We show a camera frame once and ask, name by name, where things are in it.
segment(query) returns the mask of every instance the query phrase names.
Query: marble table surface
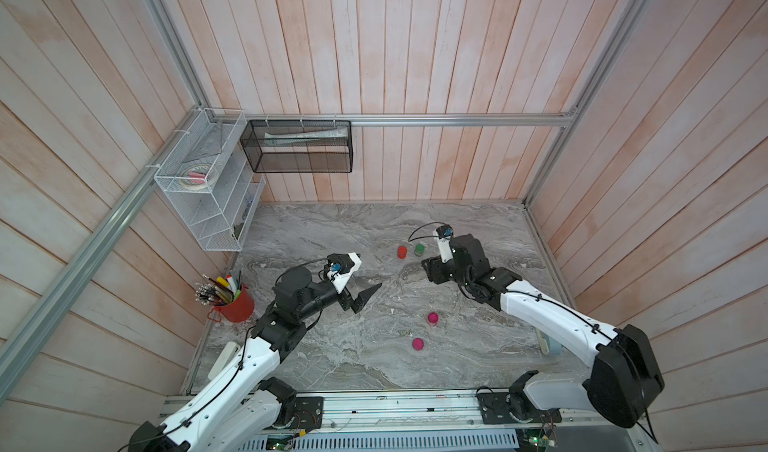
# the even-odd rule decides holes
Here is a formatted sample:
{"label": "marble table surface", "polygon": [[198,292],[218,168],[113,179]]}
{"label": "marble table surface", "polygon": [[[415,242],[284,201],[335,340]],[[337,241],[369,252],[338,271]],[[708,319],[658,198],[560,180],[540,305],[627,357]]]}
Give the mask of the marble table surface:
{"label": "marble table surface", "polygon": [[[235,270],[250,285],[256,312],[248,321],[226,321],[210,328],[191,382],[196,393],[226,342],[242,343],[246,330],[274,298],[275,278],[285,269],[330,253],[358,252],[362,266],[352,277],[352,295],[383,283],[361,313],[334,305],[322,313],[274,375],[297,390],[508,387],[526,370],[583,370],[570,352],[541,353],[535,332],[510,315],[467,300],[455,283],[432,284],[419,263],[438,255],[433,239],[408,244],[416,227],[431,221],[470,233],[482,242],[492,266],[522,274],[557,298],[516,202],[352,203],[259,205]],[[413,246],[422,243],[419,258]],[[405,259],[398,246],[408,245]],[[322,263],[311,265],[316,273]],[[431,312],[437,326],[428,324]],[[425,342],[422,351],[411,343]]]}

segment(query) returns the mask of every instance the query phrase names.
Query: black cable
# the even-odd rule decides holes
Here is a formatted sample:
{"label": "black cable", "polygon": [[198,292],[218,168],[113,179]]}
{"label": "black cable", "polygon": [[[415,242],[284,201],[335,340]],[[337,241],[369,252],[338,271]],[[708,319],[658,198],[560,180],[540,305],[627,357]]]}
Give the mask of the black cable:
{"label": "black cable", "polygon": [[312,328],[317,325],[318,322],[320,322],[320,317],[322,316],[322,311],[317,315],[317,319],[315,319],[315,322],[312,323],[309,327],[306,328],[306,331],[309,332],[312,330]]}
{"label": "black cable", "polygon": [[[585,319],[584,317],[582,317],[580,314],[578,314],[578,313],[576,313],[576,312],[572,311],[571,309],[569,309],[568,307],[566,307],[565,305],[562,305],[561,303],[559,303],[559,302],[557,302],[557,301],[553,301],[553,300],[550,300],[550,299],[546,299],[545,297],[542,297],[542,295],[541,295],[541,294],[539,294],[539,295],[533,295],[533,294],[531,294],[531,293],[524,293],[524,292],[522,292],[522,291],[507,291],[507,292],[508,292],[508,293],[515,293],[515,294],[523,294],[523,295],[527,295],[527,296],[529,296],[529,297],[533,297],[534,299],[536,299],[536,301],[537,301],[537,302],[538,302],[538,301],[544,301],[544,302],[546,302],[546,303],[555,304],[555,305],[557,305],[558,307],[560,307],[561,309],[563,309],[563,310],[565,310],[565,311],[568,311],[568,312],[569,312],[569,313],[571,313],[572,315],[575,315],[576,317],[580,318],[580,319],[581,319],[581,320],[582,320],[582,321],[583,321],[583,322],[584,322],[586,325],[589,325],[589,326],[592,328],[592,332],[594,332],[594,333],[597,333],[597,334],[600,334],[600,335],[602,335],[602,336],[603,336],[603,337],[605,337],[605,338],[606,338],[606,339],[607,339],[609,342],[613,340],[613,339],[611,339],[610,337],[608,337],[608,335],[607,335],[605,332],[603,332],[603,331],[601,331],[601,330],[600,330],[600,324],[591,324],[591,323],[590,323],[590,322],[589,322],[587,319]],[[617,343],[617,344],[616,344],[616,346],[617,346],[617,348],[619,349],[619,351],[621,352],[621,354],[624,356],[624,358],[627,360],[627,362],[629,363],[629,365],[632,367],[632,370],[634,370],[634,374],[635,374],[635,376],[636,376],[636,377],[640,377],[640,372],[638,371],[638,368],[635,366],[634,362],[632,361],[632,358],[629,356],[629,353],[628,353],[627,351],[625,351],[625,350],[624,350],[624,348],[623,348],[623,347],[621,347],[621,346],[619,345],[619,343]],[[640,394],[643,396],[643,404],[645,404],[645,392],[643,391],[643,389],[642,389],[642,388],[640,388]],[[650,437],[650,438],[652,439],[652,441],[653,441],[653,442],[655,442],[656,444],[658,444],[658,443],[659,443],[659,441],[657,440],[657,438],[656,438],[656,434],[654,433],[654,426],[650,424],[650,415],[648,415],[648,408],[647,408],[647,407],[644,407],[644,409],[645,409],[645,420],[648,422],[648,428],[650,429],[650,432],[649,432],[648,430],[646,430],[646,428],[645,428],[645,427],[643,427],[643,425],[642,425],[640,422],[638,422],[638,426],[639,426],[641,429],[643,429],[643,432],[645,432],[645,433],[648,435],[648,437]]]}
{"label": "black cable", "polygon": [[303,264],[299,264],[299,265],[294,265],[293,267],[289,267],[288,269],[285,270],[285,272],[283,272],[282,274],[277,276],[277,279],[275,279],[275,285],[277,285],[277,281],[280,280],[280,277],[283,277],[283,275],[289,273],[293,269],[298,269],[299,267],[303,267],[304,265],[310,265],[310,264],[314,264],[314,263],[319,263],[319,262],[327,260],[327,259],[328,259],[327,257],[323,257],[322,259],[310,260],[308,263],[303,263]]}
{"label": "black cable", "polygon": [[419,237],[414,237],[413,239],[408,239],[408,242],[419,240],[419,239],[427,239],[428,237],[434,237],[435,239],[440,239],[439,236],[419,236]]}
{"label": "black cable", "polygon": [[[467,288],[468,288],[468,289],[469,289],[469,284],[470,284],[470,283],[471,283],[473,286],[476,286],[476,284],[475,284],[475,281],[474,281],[474,280],[473,280],[471,277],[468,277],[468,276],[467,276],[467,274],[469,273],[469,268],[470,268],[470,267],[472,267],[472,266],[471,266],[471,265],[469,265],[469,266],[467,266],[467,268],[466,268],[466,269],[464,269],[464,283],[467,285]],[[534,299],[536,299],[536,302],[538,302],[538,301],[544,301],[544,302],[546,302],[546,303],[555,304],[555,305],[557,305],[558,307],[560,307],[561,309],[563,309],[563,310],[567,311],[568,313],[570,313],[570,314],[572,314],[572,315],[575,315],[576,317],[578,317],[579,319],[581,319],[581,321],[583,321],[583,322],[584,322],[586,325],[589,325],[589,326],[592,328],[592,332],[594,332],[594,333],[596,333],[596,334],[600,334],[600,335],[602,335],[602,336],[603,336],[603,337],[605,337],[605,338],[606,338],[606,339],[607,339],[609,342],[613,340],[613,339],[611,339],[610,337],[608,337],[608,335],[607,335],[605,332],[603,332],[603,331],[601,331],[601,330],[600,330],[600,324],[591,324],[591,323],[590,323],[590,322],[589,322],[587,319],[585,319],[585,318],[584,318],[584,317],[583,317],[581,314],[579,314],[579,313],[576,313],[576,312],[572,311],[570,308],[566,307],[565,305],[562,305],[561,303],[559,303],[559,302],[557,302],[557,301],[553,301],[553,300],[550,300],[550,299],[546,299],[545,297],[543,297],[543,296],[542,296],[542,294],[539,294],[539,295],[533,295],[533,294],[531,294],[531,293],[524,293],[524,292],[522,292],[522,291],[505,291],[505,292],[506,292],[506,293],[516,293],[516,294],[523,294],[523,295],[527,295],[528,297],[533,297]],[[488,298],[487,300],[485,300],[485,301],[481,301],[481,300],[479,300],[479,299],[472,299],[472,300],[474,300],[476,303],[479,303],[479,304],[485,304],[485,303],[488,303],[488,302],[490,302],[490,301],[491,301],[491,300],[492,300],[494,297],[496,297],[497,295],[501,295],[501,294],[503,294],[503,293],[496,293],[496,294],[493,294],[493,295],[491,295],[491,297],[489,297],[489,298]],[[623,347],[621,347],[621,346],[619,345],[619,343],[617,343],[617,344],[616,344],[616,346],[617,346],[617,348],[619,349],[619,351],[621,352],[621,354],[624,356],[624,358],[627,360],[627,362],[629,363],[629,365],[630,365],[630,366],[632,367],[632,369],[634,370],[634,375],[635,375],[635,377],[640,377],[640,372],[638,371],[638,368],[635,366],[634,362],[632,361],[632,358],[629,356],[629,353],[628,353],[627,351],[625,351],[625,350],[624,350],[624,348],[623,348]],[[642,389],[642,388],[640,388],[640,394],[643,396],[643,404],[645,404],[645,392],[643,391],[643,389]],[[650,429],[650,432],[649,432],[648,430],[646,430],[646,428],[645,428],[645,427],[643,427],[643,425],[642,425],[640,422],[638,422],[638,423],[637,423],[637,424],[638,424],[638,427],[640,427],[641,429],[643,429],[643,432],[645,432],[645,433],[648,435],[648,437],[650,437],[650,438],[653,440],[653,442],[655,442],[656,444],[658,444],[658,443],[659,443],[659,441],[657,440],[657,438],[656,438],[656,434],[654,433],[654,426],[650,424],[650,415],[648,414],[648,408],[647,408],[647,407],[644,407],[644,409],[645,409],[645,420],[648,422],[648,428]]]}
{"label": "black cable", "polygon": [[190,423],[191,423],[192,419],[193,419],[193,418],[194,418],[196,415],[198,415],[200,412],[202,412],[202,411],[203,411],[203,409],[205,409],[206,407],[208,407],[208,406],[210,405],[210,403],[211,403],[211,402],[213,402],[214,400],[216,400],[216,399],[217,399],[217,398],[218,398],[218,397],[221,395],[221,393],[222,393],[222,392],[224,392],[224,391],[226,390],[226,388],[230,386],[230,384],[232,384],[232,380],[235,380],[235,377],[237,376],[237,373],[238,373],[238,372],[240,372],[240,370],[243,368],[243,363],[245,362],[245,346],[246,346],[246,344],[248,343],[248,335],[249,335],[249,334],[250,334],[250,332],[251,332],[252,330],[254,330],[255,328],[256,328],[256,326],[254,325],[253,327],[249,328],[249,329],[248,329],[248,330],[245,332],[245,341],[243,342],[243,350],[242,350],[242,353],[240,354],[240,362],[238,362],[238,363],[237,363],[237,370],[235,370],[235,373],[234,373],[234,374],[232,375],[232,377],[230,378],[230,381],[229,381],[229,382],[227,382],[227,383],[226,383],[226,385],[225,385],[225,386],[224,386],[224,387],[223,387],[221,390],[219,390],[219,392],[218,392],[218,393],[217,393],[217,394],[214,396],[214,398],[212,398],[212,399],[208,400],[208,401],[206,402],[206,404],[205,404],[203,407],[201,407],[201,408],[197,409],[197,410],[194,412],[194,414],[192,414],[192,415],[191,415],[191,416],[190,416],[188,419],[186,419],[184,422],[182,422],[181,424],[179,424],[179,426],[178,426],[177,428],[174,428],[174,429],[172,429],[172,430],[168,430],[168,432],[163,432],[162,434],[160,434],[160,435],[156,435],[156,436],[154,436],[154,437],[152,437],[152,438],[143,439],[143,440],[137,440],[137,441],[135,441],[135,442],[128,442],[128,443],[127,443],[126,445],[124,445],[123,447],[120,447],[120,448],[118,449],[118,452],[120,452],[122,449],[124,449],[124,448],[126,448],[126,447],[130,447],[131,445],[136,445],[136,444],[143,444],[144,442],[151,442],[152,440],[155,440],[155,439],[160,439],[160,438],[166,437],[166,436],[168,436],[169,434],[172,434],[173,432],[177,431],[178,429],[180,429],[180,428],[182,428],[182,427],[188,427],[188,426],[190,425]]}
{"label": "black cable", "polygon": [[411,237],[413,237],[413,234],[415,234],[417,230],[419,230],[419,229],[423,229],[423,228],[425,228],[425,227],[427,227],[427,226],[431,226],[431,225],[433,225],[433,224],[442,224],[443,226],[449,226],[449,225],[450,225],[450,224],[442,223],[442,222],[440,222],[439,220],[437,220],[437,221],[435,221],[435,222],[431,222],[431,223],[428,223],[428,224],[424,224],[423,226],[419,226],[419,227],[416,227],[416,228],[413,230],[413,232],[411,233],[411,235],[410,235],[410,236],[408,236],[408,242],[411,242],[412,240],[416,240],[416,239],[423,239],[423,237],[416,237],[416,239],[411,239]]}

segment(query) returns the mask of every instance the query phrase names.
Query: red cup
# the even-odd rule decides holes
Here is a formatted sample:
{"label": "red cup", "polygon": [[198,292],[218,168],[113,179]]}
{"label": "red cup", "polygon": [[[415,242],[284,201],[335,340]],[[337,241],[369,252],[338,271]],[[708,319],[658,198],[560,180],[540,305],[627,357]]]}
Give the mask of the red cup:
{"label": "red cup", "polygon": [[246,321],[254,313],[254,298],[250,296],[247,289],[240,290],[240,295],[231,304],[224,305],[222,307],[215,307],[219,313],[221,313],[226,320],[231,323],[242,323]]}

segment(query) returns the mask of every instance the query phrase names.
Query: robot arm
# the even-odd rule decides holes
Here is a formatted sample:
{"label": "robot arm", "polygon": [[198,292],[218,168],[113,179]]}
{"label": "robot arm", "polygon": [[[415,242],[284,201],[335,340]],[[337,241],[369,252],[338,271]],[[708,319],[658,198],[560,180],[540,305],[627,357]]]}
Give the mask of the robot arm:
{"label": "robot arm", "polygon": [[[273,290],[275,301],[248,330],[246,341],[208,385],[160,427],[149,422],[131,436],[128,452],[233,450],[254,430],[293,419],[296,392],[281,380],[262,380],[277,368],[312,328],[304,319],[339,303],[360,312],[381,284],[361,291],[356,299],[346,288],[362,262],[356,253],[331,254],[321,274],[303,266],[286,270]],[[256,387],[258,391],[242,404]]]}
{"label": "robot arm", "polygon": [[532,417],[542,409],[591,408],[613,424],[631,428],[664,389],[648,337],[638,328],[601,323],[543,294],[513,271],[492,268],[471,234],[454,237],[444,225],[437,228],[436,240],[440,255],[422,260],[430,281],[456,282],[468,299],[519,317],[590,368],[588,380],[548,380],[534,378],[536,370],[528,372],[510,388],[510,395],[516,388],[524,402],[517,410],[528,408]]}

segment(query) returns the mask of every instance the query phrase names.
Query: wall shelf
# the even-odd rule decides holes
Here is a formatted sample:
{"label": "wall shelf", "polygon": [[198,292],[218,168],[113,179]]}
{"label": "wall shelf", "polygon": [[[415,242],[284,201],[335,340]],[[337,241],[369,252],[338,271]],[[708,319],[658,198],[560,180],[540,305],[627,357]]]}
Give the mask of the wall shelf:
{"label": "wall shelf", "polygon": [[245,126],[240,111],[198,111],[154,177],[204,250],[242,250],[264,190],[238,144]]}

